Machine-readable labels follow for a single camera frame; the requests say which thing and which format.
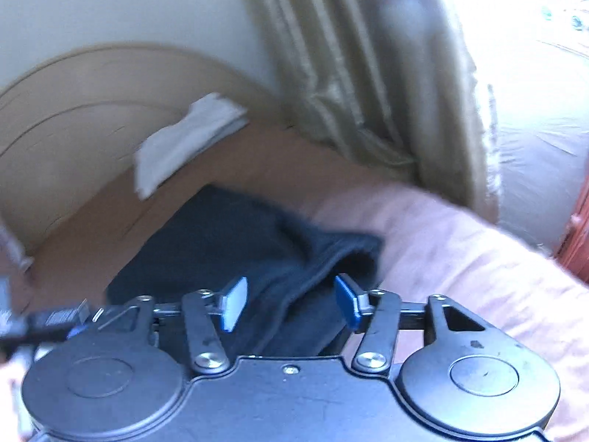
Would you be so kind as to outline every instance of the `folded white cloth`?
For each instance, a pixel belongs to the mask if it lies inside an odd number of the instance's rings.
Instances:
[[[147,138],[135,153],[135,192],[151,196],[161,183],[197,154],[246,125],[247,110],[217,93],[190,105],[178,123]]]

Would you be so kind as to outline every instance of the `metal screw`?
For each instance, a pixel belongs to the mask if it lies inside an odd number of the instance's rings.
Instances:
[[[282,372],[284,372],[286,375],[294,375],[299,373],[300,369],[295,365],[285,365],[282,367]]]
[[[363,352],[356,357],[356,362],[367,369],[380,369],[387,363],[387,358],[379,352]]]
[[[204,369],[218,369],[225,364],[225,357],[216,352],[203,352],[195,357],[194,363]]]

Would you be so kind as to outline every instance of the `mattress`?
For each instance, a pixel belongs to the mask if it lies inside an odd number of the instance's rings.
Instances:
[[[263,197],[326,229],[383,237],[383,288],[406,301],[447,294],[537,351],[562,383],[549,435],[589,441],[589,293],[581,283],[467,211],[256,121],[193,159],[146,201],[133,193],[131,171],[107,184],[37,249],[29,310],[102,302],[117,272],[207,183]],[[419,337],[403,334],[398,360]],[[346,356],[355,344],[353,337]]]

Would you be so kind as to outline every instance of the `curtain fold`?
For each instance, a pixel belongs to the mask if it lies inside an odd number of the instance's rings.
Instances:
[[[443,0],[249,1],[304,134],[495,218],[488,100]]]

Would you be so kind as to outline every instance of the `black fabric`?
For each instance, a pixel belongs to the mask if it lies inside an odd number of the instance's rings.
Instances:
[[[107,295],[112,304],[142,294],[176,302],[246,276],[246,308],[235,331],[221,335],[228,355],[314,356],[345,340],[335,274],[374,288],[381,246],[378,237],[324,232],[272,204],[209,185],[148,239]]]

